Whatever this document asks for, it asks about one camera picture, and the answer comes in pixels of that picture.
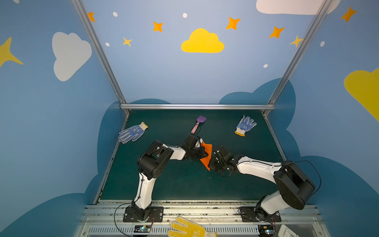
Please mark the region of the orange square paper sheet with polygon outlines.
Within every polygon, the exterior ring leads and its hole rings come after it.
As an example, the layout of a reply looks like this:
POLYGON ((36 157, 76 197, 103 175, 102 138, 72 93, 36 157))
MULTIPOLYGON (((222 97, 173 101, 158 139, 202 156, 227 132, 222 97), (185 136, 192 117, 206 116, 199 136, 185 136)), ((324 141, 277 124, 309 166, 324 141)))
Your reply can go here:
POLYGON ((200 159, 200 161, 203 163, 203 165, 207 168, 208 171, 210 171, 210 160, 212 158, 212 144, 206 144, 204 142, 201 143, 201 147, 205 149, 205 153, 207 154, 204 158, 200 159))

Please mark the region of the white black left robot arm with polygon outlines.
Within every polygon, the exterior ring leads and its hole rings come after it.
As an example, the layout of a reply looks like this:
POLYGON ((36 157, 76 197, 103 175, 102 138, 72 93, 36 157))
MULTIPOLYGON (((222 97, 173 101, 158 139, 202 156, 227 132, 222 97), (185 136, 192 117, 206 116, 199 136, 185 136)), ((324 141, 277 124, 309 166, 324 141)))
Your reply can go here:
POLYGON ((158 140, 154 141, 137 162, 139 184, 136 197, 131 203, 131 211, 137 220, 145 221, 149 218, 156 179, 170 160, 202 160, 207 166, 211 153, 212 145, 205 144, 203 139, 193 134, 188 135, 182 146, 170 146, 158 140))

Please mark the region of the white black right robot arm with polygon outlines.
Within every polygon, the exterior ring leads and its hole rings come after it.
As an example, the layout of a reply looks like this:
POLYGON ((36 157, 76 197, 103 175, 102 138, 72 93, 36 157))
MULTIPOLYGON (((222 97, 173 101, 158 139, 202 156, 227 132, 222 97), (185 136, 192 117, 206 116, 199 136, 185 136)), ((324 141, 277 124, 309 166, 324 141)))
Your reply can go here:
POLYGON ((311 179, 293 161, 271 163, 248 156, 233 156, 224 146, 213 150, 210 169, 224 173, 238 172, 256 176, 274 183, 278 191, 262 197, 253 209, 252 219, 268 221, 278 211, 288 207, 302 210, 316 187, 311 179))

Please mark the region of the purple pink toy spatula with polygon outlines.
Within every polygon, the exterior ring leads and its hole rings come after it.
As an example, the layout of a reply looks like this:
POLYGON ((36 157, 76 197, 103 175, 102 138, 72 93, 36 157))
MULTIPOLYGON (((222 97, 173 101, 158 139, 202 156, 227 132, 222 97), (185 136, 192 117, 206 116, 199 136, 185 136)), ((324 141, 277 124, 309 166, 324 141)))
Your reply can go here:
POLYGON ((199 126, 201 123, 205 122, 205 121, 206 121, 206 117, 204 117, 204 116, 199 116, 199 117, 196 119, 196 124, 195 124, 195 126, 194 126, 193 129, 191 130, 191 134, 195 134, 195 132, 196 132, 198 126, 199 126))

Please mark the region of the blue dotted glove right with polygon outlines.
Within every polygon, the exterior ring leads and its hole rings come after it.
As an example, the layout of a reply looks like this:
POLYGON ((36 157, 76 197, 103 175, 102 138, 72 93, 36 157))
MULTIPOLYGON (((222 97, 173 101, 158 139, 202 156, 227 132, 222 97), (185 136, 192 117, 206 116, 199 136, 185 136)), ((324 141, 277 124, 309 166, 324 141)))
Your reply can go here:
POLYGON ((236 126, 235 134, 244 137, 245 133, 249 132, 256 125, 257 123, 254 121, 254 119, 250 118, 249 116, 243 115, 242 119, 236 126))

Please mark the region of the blue dotted glove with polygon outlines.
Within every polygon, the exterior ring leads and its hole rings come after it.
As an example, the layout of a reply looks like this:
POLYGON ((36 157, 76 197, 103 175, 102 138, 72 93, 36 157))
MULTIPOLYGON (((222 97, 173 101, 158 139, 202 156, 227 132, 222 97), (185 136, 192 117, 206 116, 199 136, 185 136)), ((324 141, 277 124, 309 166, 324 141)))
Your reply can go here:
POLYGON ((122 144, 126 144, 129 141, 135 142, 145 133, 147 128, 148 126, 144 122, 141 122, 139 125, 122 130, 119 133, 118 141, 122 144))
POLYGON ((256 125, 257 123, 254 121, 254 119, 250 118, 249 116, 243 115, 242 119, 236 126, 235 134, 244 137, 245 133, 249 132, 256 125))

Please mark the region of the blue dotted glove left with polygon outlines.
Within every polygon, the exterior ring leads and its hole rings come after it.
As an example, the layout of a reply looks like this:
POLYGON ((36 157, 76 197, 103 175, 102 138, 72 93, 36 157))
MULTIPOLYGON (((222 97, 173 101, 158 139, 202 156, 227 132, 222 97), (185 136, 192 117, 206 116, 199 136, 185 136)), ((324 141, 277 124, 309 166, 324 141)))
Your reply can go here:
POLYGON ((139 125, 122 130, 119 133, 118 141, 122 144, 126 144, 129 141, 135 142, 145 133, 147 128, 148 126, 144 122, 141 122, 139 125))

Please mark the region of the yellow dotted glove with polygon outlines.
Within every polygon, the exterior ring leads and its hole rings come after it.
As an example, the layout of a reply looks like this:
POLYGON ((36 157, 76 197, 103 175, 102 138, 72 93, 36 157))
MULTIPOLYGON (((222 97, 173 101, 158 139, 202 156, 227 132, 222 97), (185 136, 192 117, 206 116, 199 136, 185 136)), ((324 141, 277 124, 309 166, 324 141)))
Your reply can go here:
POLYGON ((171 229, 167 234, 169 237, 217 237, 216 232, 208 232, 205 228, 195 222, 189 221, 182 216, 177 216, 171 223, 171 229))

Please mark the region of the right green circuit board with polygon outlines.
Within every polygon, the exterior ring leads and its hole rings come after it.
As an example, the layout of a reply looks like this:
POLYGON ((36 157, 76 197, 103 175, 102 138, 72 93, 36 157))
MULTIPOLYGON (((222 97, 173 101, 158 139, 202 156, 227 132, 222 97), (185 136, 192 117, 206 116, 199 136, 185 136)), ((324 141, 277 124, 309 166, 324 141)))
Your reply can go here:
POLYGON ((275 235, 275 228, 268 225, 259 225, 258 226, 259 237, 273 237, 275 235))

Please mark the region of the white object bottom right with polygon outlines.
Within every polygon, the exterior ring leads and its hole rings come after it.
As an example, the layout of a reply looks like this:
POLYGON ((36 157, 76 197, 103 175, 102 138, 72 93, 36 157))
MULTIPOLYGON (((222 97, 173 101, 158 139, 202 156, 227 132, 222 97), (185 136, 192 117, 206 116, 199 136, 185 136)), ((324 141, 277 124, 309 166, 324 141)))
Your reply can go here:
POLYGON ((278 237, 299 237, 294 231, 292 231, 286 225, 281 225, 279 231, 277 232, 278 237))

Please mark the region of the left green circuit board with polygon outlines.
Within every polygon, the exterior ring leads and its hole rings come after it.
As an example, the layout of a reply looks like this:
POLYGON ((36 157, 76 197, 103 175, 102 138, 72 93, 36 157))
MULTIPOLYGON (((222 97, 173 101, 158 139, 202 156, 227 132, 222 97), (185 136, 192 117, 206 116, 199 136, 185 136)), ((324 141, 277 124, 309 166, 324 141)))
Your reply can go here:
POLYGON ((136 225, 134 227, 133 233, 134 234, 148 234, 152 230, 151 226, 146 226, 146 225, 136 225))

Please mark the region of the horizontal aluminium frame rail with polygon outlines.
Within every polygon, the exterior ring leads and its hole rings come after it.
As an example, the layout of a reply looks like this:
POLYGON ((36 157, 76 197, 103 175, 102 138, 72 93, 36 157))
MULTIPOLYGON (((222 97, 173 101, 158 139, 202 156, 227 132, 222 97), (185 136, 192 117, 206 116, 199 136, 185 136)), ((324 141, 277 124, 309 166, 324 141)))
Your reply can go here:
POLYGON ((121 104, 122 109, 130 110, 274 110, 271 104, 121 104))

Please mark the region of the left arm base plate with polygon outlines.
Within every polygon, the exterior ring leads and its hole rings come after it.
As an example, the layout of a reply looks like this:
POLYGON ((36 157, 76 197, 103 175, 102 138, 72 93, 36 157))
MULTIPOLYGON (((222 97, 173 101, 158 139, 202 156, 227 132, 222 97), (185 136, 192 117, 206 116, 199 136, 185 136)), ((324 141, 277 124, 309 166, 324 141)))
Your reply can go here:
POLYGON ((138 207, 127 207, 124 216, 124 223, 133 223, 133 222, 162 222, 164 214, 163 206, 148 207, 145 210, 141 210, 138 207))

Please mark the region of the aluminium front rail base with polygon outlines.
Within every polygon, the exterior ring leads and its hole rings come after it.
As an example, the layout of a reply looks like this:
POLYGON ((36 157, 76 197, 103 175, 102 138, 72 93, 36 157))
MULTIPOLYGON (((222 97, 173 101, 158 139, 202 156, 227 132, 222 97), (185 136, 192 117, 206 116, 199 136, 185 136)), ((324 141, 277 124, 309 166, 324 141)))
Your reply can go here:
POLYGON ((302 210, 286 208, 278 211, 281 222, 243 222, 238 214, 242 206, 255 206, 253 200, 156 200, 152 207, 163 206, 162 222, 124 223, 123 216, 128 200, 101 200, 86 206, 75 232, 76 237, 165 237, 177 216, 195 222, 219 237, 258 237, 259 225, 275 228, 286 225, 299 237, 328 237, 330 233, 316 205, 306 205, 302 210), (151 226, 148 234, 134 234, 136 225, 151 226))

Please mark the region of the aluminium frame post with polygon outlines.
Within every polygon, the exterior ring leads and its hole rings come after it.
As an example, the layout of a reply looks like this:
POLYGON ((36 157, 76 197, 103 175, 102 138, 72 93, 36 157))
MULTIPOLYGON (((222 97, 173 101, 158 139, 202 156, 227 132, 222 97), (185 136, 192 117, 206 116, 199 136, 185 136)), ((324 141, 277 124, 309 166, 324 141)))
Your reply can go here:
POLYGON ((332 0, 323 1, 321 3, 320 8, 316 12, 315 17, 313 18, 306 33, 304 34, 303 40, 300 42, 300 45, 297 47, 295 54, 292 57, 287 69, 285 70, 273 94, 271 95, 267 103, 268 108, 263 110, 263 116, 265 118, 269 115, 271 110, 275 109, 275 104, 278 98, 280 97, 282 91, 284 90, 285 86, 289 82, 291 76, 295 72, 298 64, 300 63, 302 57, 306 53, 308 47, 310 46, 312 40, 317 34, 319 28, 323 24, 325 18, 327 17, 329 13, 331 13, 335 9, 334 6, 338 6, 339 4, 340 4, 340 1, 332 1, 332 0))
POLYGON ((72 4, 83 24, 83 27, 85 28, 85 31, 93 45, 93 48, 104 68, 104 71, 114 89, 114 92, 120 102, 120 105, 126 104, 125 97, 121 91, 121 88, 119 86, 119 83, 116 79, 116 76, 111 68, 111 65, 105 55, 105 52, 100 44, 100 40, 95 32, 95 29, 91 23, 91 20, 88 16, 87 10, 85 8, 84 2, 80 0, 72 0, 72 4))

